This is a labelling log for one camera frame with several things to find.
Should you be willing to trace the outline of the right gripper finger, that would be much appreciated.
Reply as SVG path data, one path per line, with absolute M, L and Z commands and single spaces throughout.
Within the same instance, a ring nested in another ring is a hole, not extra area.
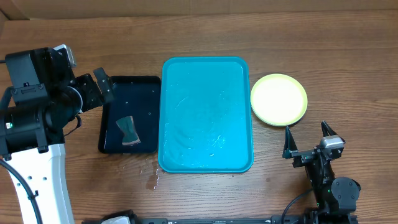
M 332 128 L 327 124 L 326 121 L 321 122 L 321 128 L 324 137 L 336 135 L 336 132 L 332 130 Z
M 297 146 L 295 144 L 292 133 L 290 132 L 289 127 L 285 128 L 285 143 L 284 149 L 282 153 L 282 157 L 295 157 L 298 153 Z

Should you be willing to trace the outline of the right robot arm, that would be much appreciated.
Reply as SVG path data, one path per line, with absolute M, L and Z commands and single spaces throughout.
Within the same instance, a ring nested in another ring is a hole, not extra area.
M 360 184 L 349 177 L 335 177 L 331 162 L 342 156 L 346 141 L 321 122 L 323 137 L 313 149 L 299 151 L 290 129 L 285 129 L 284 159 L 292 159 L 293 167 L 304 167 L 312 188 L 294 198 L 285 208 L 281 223 L 357 223 L 352 213 L 361 190 Z M 316 208 L 307 208 L 299 218 L 287 218 L 289 208 L 299 199 L 314 193 Z

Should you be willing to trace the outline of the yellow-green plate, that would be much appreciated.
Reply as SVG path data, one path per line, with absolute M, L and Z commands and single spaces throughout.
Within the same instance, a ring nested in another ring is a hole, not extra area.
M 271 126 L 289 126 L 301 120 L 308 107 L 304 87 L 294 78 L 274 73 L 260 78 L 252 87 L 251 108 Z

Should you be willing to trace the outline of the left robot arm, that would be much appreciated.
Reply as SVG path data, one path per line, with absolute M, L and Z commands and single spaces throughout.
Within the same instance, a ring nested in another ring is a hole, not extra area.
M 1 98 L 1 165 L 24 223 L 73 223 L 65 175 L 64 127 L 114 98 L 102 68 L 79 77 L 66 45 L 7 54 L 11 86 Z

